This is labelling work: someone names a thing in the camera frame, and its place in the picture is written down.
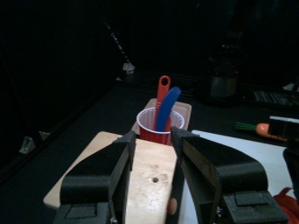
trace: wooden block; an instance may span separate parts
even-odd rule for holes
[[[67,172],[79,161],[109,146],[118,137],[121,136],[117,134],[99,132]],[[173,191],[176,161],[174,147],[137,139],[126,223],[165,223],[167,203]],[[43,199],[45,204],[51,208],[61,206],[61,189],[65,175]]]

